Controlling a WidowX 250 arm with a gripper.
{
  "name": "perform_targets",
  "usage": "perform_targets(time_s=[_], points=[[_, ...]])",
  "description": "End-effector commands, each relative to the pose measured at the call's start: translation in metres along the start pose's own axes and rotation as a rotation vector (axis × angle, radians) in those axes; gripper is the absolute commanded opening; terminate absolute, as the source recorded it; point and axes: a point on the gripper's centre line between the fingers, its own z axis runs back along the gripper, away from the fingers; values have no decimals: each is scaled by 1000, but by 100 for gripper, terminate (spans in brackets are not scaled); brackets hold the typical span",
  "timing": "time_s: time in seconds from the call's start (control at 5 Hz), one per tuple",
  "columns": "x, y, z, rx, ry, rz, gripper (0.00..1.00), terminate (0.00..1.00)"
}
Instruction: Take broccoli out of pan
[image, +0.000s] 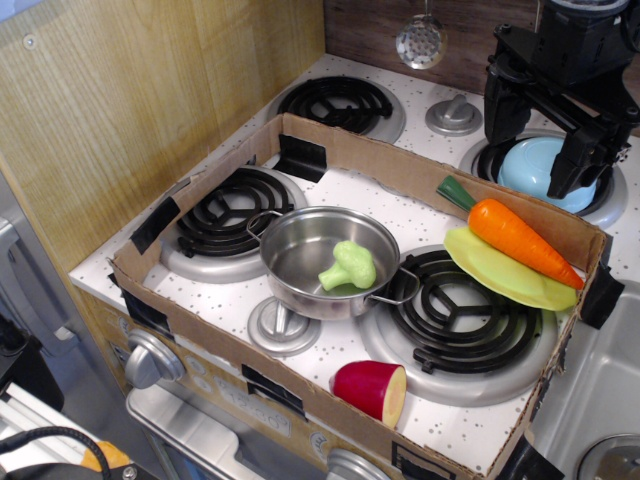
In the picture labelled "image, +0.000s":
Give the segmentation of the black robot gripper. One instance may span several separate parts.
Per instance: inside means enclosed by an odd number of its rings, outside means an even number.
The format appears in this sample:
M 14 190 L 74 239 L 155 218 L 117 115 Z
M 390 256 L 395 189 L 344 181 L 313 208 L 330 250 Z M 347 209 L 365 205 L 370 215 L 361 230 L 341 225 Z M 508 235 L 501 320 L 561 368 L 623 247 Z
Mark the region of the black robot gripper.
M 639 52 L 638 2 L 546 1 L 537 31 L 502 24 L 494 36 L 486 140 L 514 139 L 538 110 L 566 133 L 547 196 L 564 199 L 591 186 L 639 124 L 639 106 L 623 81 Z

